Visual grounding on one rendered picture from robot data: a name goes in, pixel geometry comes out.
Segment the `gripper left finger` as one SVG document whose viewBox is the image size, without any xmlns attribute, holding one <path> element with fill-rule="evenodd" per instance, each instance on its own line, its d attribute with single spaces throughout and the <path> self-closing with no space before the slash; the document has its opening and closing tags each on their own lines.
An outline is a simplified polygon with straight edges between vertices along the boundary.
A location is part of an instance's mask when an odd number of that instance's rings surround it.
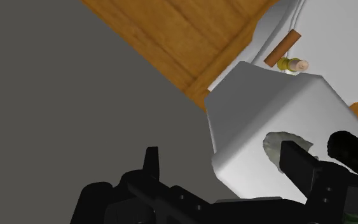
<svg viewBox="0 0 358 224">
<path fill-rule="evenodd" d="M 117 186 L 86 185 L 70 224 L 212 224 L 211 204 L 180 186 L 160 182 L 158 147 L 146 149 L 142 169 L 124 173 Z"/>
</svg>

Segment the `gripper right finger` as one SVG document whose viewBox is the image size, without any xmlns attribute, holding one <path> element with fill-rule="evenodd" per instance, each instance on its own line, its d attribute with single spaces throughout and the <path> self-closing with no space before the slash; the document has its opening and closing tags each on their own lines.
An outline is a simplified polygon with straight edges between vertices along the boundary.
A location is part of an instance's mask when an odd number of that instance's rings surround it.
<svg viewBox="0 0 358 224">
<path fill-rule="evenodd" d="M 358 215 L 358 137 L 337 131 L 327 141 L 328 161 L 316 159 L 293 141 L 282 141 L 281 171 L 306 197 L 305 224 L 344 224 Z"/>
</svg>

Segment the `grey rough lump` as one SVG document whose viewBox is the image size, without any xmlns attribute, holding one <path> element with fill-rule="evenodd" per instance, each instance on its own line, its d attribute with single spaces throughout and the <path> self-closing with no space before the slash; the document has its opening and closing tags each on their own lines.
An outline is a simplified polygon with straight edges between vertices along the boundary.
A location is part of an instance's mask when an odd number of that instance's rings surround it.
<svg viewBox="0 0 358 224">
<path fill-rule="evenodd" d="M 279 165 L 282 141 L 294 141 L 305 151 L 309 151 L 309 149 L 313 146 L 313 143 L 311 143 L 310 141 L 307 141 L 301 136 L 289 132 L 267 133 L 266 137 L 263 140 L 263 149 L 270 162 L 272 162 L 276 166 L 277 170 L 280 173 L 283 173 Z"/>
</svg>

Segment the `yellow and cream spool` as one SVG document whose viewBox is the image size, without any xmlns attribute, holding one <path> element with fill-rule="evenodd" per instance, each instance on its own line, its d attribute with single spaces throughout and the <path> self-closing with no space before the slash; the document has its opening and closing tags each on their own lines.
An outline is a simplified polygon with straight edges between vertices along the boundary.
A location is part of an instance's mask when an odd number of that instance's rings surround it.
<svg viewBox="0 0 358 224">
<path fill-rule="evenodd" d="M 286 57 L 282 57 L 277 62 L 277 67 L 281 71 L 288 70 L 290 72 L 295 73 L 295 72 L 306 71 L 309 67 L 309 63 L 306 60 L 302 60 L 302 59 L 298 59 L 298 58 L 288 59 Z"/>
</svg>

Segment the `brown cylinder stick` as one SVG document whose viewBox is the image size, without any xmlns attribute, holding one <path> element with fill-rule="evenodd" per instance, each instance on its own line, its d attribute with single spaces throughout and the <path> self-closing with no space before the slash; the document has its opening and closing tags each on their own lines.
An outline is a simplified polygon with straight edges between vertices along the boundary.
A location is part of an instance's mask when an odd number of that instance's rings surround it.
<svg viewBox="0 0 358 224">
<path fill-rule="evenodd" d="M 280 43 L 270 52 L 263 61 L 266 65 L 273 67 L 300 39 L 301 34 L 291 29 Z"/>
</svg>

